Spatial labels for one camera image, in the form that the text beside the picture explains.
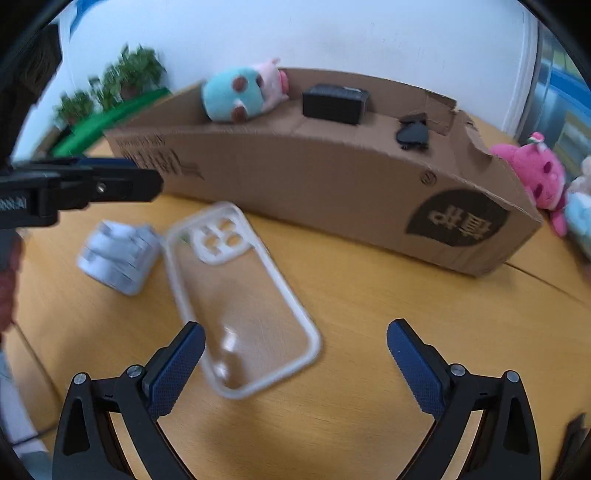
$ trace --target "black box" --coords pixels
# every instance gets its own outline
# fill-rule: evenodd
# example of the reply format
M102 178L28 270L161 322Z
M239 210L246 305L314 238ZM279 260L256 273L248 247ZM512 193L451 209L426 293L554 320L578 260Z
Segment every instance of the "black box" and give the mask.
M304 116L343 124L361 123L369 92L320 83L302 93Z

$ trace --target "metal screw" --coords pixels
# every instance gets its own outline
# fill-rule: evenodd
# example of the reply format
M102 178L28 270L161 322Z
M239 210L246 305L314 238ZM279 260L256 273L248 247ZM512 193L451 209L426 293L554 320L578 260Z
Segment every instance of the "metal screw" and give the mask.
M513 370L509 370L507 372L507 380L513 383L517 383L519 381L519 374L514 372Z
M135 378L140 376L142 371L144 371L144 369L141 365L131 365L131 367L127 369L127 376L130 378Z
M466 369L460 364L453 364L449 370L451 370L452 374L456 377L463 377L466 375Z
M74 377L74 383L76 385L82 385L85 381L86 381L86 375L85 374L77 374Z

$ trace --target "black clamp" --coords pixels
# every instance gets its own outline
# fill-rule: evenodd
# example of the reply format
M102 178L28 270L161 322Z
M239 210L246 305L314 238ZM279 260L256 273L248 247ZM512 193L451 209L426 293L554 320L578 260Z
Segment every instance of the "black clamp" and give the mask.
M422 411L435 421L398 480L439 480L473 411L483 410L458 480L540 480L540 450L519 375L471 374L449 365L404 319L388 327L388 348Z
M0 175L0 225L50 226L60 210L92 202L150 202L163 180L122 158L58 158L17 165Z
M52 478L134 479L111 421L110 413L120 413L153 480L194 480L157 419L170 413L204 349L203 327L188 322L145 367L132 365L105 380L74 376L57 430Z

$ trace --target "white wall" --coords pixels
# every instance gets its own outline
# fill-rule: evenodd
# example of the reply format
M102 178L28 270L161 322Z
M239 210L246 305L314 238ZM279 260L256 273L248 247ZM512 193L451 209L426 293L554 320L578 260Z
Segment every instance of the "white wall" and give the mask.
M73 16L70 10L61 20ZM160 52L172 90L279 56L284 66L418 85L511 132L531 82L533 25L517 0L109 0L64 42L59 86L86 87L125 42ZM48 94L42 103L30 116L35 127L47 116ZM29 130L17 155L32 146L24 144L33 137Z

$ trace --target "cable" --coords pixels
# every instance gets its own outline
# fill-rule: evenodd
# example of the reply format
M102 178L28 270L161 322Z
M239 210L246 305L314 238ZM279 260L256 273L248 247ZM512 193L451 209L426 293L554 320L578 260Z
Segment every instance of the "cable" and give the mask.
M58 411L61 411L61 407L64 403L64 400L61 397L60 392L57 389L57 386L55 385L55 383L51 379L49 372L46 370L45 366L41 362L41 359L39 358L39 356L35 352L33 346L31 345L31 343L29 342L27 337L25 336L20 325L14 321L12 324L14 325L14 329L17 331L22 342L24 343L26 350L32 356L34 362L39 367L39 370L41 370L41 374L43 375L43 378L45 379L45 381L49 385L49 388L51 390L51 394L54 398L54 401L56 402L57 409L58 409ZM37 432L35 435L31 435L30 437L27 437L25 439L22 439L22 440L15 442L15 443L12 443L11 446L14 448L19 445L23 445L24 443L32 442L33 440L38 440L41 437L47 435L48 433L53 432L54 430L57 430L57 423L54 423L53 425L49 426L48 428L42 429L41 431Z

